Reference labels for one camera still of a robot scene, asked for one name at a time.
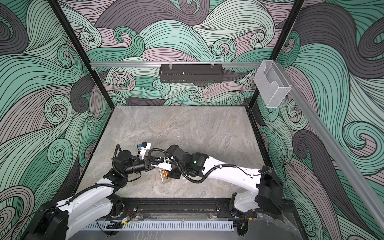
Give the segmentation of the white remote control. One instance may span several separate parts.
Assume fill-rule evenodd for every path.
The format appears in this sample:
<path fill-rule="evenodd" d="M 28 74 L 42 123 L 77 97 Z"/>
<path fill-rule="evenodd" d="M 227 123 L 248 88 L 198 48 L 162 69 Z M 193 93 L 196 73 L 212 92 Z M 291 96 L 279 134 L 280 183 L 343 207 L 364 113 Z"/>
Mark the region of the white remote control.
<path fill-rule="evenodd" d="M 161 174 L 161 180 L 163 184 L 169 183 L 171 181 L 167 170 L 160 169 L 160 174 Z"/>

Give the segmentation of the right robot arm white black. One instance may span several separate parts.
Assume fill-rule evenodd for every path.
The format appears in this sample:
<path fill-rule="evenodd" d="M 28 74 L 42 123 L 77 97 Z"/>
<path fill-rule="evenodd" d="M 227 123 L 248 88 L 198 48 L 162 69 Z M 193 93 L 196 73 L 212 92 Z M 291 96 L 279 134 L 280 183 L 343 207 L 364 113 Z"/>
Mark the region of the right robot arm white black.
<path fill-rule="evenodd" d="M 148 144 L 146 147 L 140 147 L 139 158 L 146 161 L 146 170 L 155 167 L 170 178 L 183 178 L 194 184 L 216 179 L 245 189 L 244 193 L 234 194 L 232 209 L 236 212 L 247 213 L 260 209 L 275 215 L 282 213 L 283 183 L 274 168 L 239 167 L 207 154 L 189 154 L 177 145 L 162 150 L 152 149 Z"/>

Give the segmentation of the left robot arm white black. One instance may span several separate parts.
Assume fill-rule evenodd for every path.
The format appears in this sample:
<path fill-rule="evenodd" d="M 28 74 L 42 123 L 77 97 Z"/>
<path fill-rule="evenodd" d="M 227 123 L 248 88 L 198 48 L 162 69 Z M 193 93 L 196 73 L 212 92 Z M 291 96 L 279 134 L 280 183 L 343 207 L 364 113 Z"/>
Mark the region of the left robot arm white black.
<path fill-rule="evenodd" d="M 87 225 L 110 213 L 120 216 L 122 199 L 116 191 L 128 182 L 133 173 L 148 171 L 151 167 L 146 153 L 151 144 L 138 145 L 137 156 L 116 146 L 112 169 L 94 185 L 59 202 L 46 202 L 30 214 L 32 219 L 21 238 L 23 240 L 68 240 Z"/>

